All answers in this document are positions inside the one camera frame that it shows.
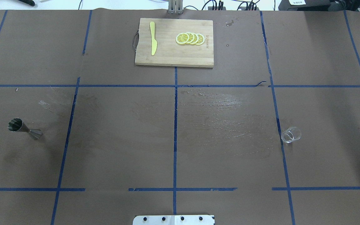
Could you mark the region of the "clear glass measuring cup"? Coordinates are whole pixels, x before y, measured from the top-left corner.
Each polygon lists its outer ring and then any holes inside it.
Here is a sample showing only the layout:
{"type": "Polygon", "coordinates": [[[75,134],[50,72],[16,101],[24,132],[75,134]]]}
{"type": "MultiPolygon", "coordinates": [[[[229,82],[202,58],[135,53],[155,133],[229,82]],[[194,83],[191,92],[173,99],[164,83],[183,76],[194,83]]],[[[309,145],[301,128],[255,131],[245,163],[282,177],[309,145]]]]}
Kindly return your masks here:
{"type": "Polygon", "coordinates": [[[292,143],[299,140],[301,137],[302,132],[298,127],[289,127],[281,133],[281,140],[284,143],[292,143]]]}

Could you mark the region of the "wooden cutting board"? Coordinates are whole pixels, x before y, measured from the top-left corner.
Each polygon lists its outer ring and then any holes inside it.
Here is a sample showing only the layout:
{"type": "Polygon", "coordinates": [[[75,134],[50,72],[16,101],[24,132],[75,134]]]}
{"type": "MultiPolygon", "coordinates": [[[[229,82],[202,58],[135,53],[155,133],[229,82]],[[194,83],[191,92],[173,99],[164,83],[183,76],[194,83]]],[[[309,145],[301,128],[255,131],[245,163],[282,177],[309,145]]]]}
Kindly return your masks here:
{"type": "Polygon", "coordinates": [[[214,28],[212,20],[161,19],[142,17],[139,23],[139,40],[135,64],[145,66],[214,67],[214,28]],[[156,24],[157,50],[151,55],[149,23],[156,24]],[[177,44],[180,33],[195,33],[205,36],[204,44],[177,44]]]}

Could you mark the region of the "yellow plastic knife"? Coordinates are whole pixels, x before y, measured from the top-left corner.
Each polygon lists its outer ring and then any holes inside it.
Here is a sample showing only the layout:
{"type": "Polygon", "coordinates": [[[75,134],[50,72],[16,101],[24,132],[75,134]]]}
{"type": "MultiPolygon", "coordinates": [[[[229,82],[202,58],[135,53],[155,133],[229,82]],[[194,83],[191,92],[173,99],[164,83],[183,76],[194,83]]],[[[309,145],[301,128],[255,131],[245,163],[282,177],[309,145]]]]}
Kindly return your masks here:
{"type": "Polygon", "coordinates": [[[151,55],[154,56],[156,54],[156,50],[158,47],[158,42],[156,40],[156,24],[154,21],[149,23],[150,34],[151,34],[151,55]]]}

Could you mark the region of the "lemon slice one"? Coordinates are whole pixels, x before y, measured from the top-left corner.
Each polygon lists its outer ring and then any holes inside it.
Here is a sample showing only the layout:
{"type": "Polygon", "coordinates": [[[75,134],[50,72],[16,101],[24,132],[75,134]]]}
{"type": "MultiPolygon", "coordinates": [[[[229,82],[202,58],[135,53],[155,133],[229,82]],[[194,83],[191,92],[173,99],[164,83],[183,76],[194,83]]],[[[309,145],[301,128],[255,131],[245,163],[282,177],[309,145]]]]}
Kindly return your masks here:
{"type": "Polygon", "coordinates": [[[189,34],[186,32],[182,32],[176,36],[176,43],[183,45],[186,44],[189,41],[189,34]]]}

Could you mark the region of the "lemon slice four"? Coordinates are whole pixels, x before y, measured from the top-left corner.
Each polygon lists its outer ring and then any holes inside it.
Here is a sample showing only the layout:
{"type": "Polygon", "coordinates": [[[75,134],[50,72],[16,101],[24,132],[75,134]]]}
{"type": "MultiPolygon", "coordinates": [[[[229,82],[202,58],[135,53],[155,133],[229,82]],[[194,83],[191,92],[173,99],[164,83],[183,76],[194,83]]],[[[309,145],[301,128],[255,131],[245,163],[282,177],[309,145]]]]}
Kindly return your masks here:
{"type": "Polygon", "coordinates": [[[198,40],[195,43],[195,45],[200,46],[200,45],[204,44],[205,36],[203,34],[196,34],[196,36],[197,36],[198,40]]]}

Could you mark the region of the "lemon slice three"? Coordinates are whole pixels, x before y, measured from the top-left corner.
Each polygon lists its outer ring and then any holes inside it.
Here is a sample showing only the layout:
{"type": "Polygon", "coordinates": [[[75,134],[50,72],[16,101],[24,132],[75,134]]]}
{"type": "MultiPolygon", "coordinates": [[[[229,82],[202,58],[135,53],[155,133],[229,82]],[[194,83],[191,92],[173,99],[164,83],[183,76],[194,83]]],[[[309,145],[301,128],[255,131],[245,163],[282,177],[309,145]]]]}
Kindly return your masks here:
{"type": "Polygon", "coordinates": [[[193,34],[194,40],[190,43],[191,45],[196,45],[199,42],[199,34],[193,34]]]}

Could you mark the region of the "lemon slice two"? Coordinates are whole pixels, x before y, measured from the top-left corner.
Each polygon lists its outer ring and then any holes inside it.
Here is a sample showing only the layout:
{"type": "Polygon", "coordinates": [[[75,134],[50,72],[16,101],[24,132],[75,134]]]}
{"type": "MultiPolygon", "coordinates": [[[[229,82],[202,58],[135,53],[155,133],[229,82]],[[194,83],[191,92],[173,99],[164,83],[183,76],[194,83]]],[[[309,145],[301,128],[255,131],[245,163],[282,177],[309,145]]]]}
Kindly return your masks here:
{"type": "Polygon", "coordinates": [[[194,43],[194,41],[196,40],[195,34],[192,32],[187,32],[186,34],[188,35],[188,40],[187,40],[186,44],[194,43]]]}

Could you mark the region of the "black box with label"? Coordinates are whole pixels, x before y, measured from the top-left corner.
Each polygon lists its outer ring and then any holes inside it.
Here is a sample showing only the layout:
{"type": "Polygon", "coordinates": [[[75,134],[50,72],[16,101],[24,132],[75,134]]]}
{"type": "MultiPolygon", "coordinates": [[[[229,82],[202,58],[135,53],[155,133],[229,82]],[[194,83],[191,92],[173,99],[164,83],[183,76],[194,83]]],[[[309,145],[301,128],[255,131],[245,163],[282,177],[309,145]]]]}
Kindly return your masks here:
{"type": "Polygon", "coordinates": [[[279,11],[328,11],[330,0],[282,0],[279,11]]]}

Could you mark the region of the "aluminium frame post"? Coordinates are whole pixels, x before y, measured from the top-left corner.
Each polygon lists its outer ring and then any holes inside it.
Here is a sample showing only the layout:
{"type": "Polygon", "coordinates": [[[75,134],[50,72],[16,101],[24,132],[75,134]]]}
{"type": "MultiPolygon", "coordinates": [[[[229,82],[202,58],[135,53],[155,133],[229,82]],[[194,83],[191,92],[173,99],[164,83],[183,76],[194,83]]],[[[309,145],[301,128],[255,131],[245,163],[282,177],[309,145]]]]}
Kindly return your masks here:
{"type": "Polygon", "coordinates": [[[168,14],[180,15],[183,14],[183,0],[167,0],[168,2],[168,14]]]}

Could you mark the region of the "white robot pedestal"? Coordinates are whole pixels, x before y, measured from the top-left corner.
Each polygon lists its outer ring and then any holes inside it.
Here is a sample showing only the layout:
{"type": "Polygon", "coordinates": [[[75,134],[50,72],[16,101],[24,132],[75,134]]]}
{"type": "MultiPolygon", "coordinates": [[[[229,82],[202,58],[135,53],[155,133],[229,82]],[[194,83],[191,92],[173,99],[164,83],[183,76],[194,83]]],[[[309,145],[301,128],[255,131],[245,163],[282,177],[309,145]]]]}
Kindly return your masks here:
{"type": "Polygon", "coordinates": [[[214,225],[214,215],[140,215],[133,225],[214,225]]]}

